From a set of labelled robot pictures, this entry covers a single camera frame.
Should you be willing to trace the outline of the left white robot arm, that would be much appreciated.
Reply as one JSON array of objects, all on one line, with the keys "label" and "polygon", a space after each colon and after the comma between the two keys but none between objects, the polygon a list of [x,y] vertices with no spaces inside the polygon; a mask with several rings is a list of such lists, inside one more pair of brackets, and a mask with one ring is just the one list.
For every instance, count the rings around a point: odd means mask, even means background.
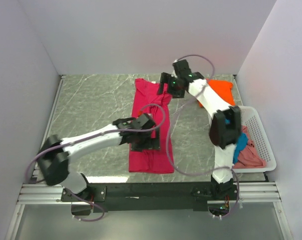
[{"label": "left white robot arm", "polygon": [[40,149],[37,163],[48,186],[62,185],[75,194],[88,188],[82,173],[72,172],[69,164],[98,150],[129,144],[134,152],[158,150],[160,125],[151,114],[122,118],[111,124],[76,137],[48,137]]}]

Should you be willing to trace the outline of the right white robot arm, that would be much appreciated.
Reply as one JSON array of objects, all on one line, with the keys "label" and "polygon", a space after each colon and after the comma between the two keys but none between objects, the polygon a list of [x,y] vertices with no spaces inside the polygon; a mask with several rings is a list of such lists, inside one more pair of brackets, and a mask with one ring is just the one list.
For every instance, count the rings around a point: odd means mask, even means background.
[{"label": "right white robot arm", "polygon": [[213,199],[224,199],[234,193],[233,156],[241,136],[241,114],[238,106],[232,106],[220,97],[201,73],[193,72],[186,59],[173,64],[173,73],[162,73],[158,94],[164,87],[174,98],[183,98],[185,93],[195,97],[210,116],[209,138],[214,145],[214,170],[211,174],[209,193]]}]

